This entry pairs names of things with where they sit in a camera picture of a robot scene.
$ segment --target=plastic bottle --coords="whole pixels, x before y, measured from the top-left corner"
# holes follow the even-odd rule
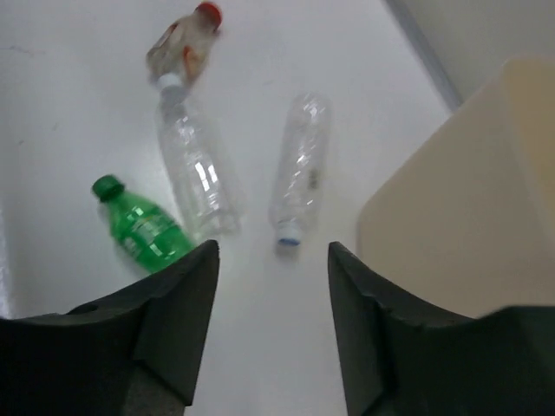
[[[108,207],[114,240],[149,272],[165,269],[194,248],[172,217],[154,202],[126,192],[115,176],[98,179],[92,192]]]
[[[189,235],[201,242],[236,231],[238,209],[225,186],[231,173],[222,173],[212,129],[177,75],[162,75],[158,86],[160,149]]]
[[[194,13],[173,23],[147,53],[147,65],[154,77],[177,73],[183,81],[193,81],[206,58],[222,23],[218,5],[203,2]]]
[[[280,245],[300,245],[304,234],[316,222],[330,136],[330,112],[328,99],[319,94],[301,94],[291,104],[270,208]]]

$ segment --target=table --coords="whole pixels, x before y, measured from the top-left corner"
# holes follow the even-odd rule
[[[355,249],[364,202],[447,118],[418,57],[377,0],[222,0],[224,24],[194,87],[246,195],[221,273],[187,416],[345,414],[326,258]],[[117,174],[177,215],[144,55],[187,0],[0,2],[0,312],[65,312],[139,278],[89,188]],[[301,91],[334,106],[319,226],[298,257],[267,219],[285,115]]]

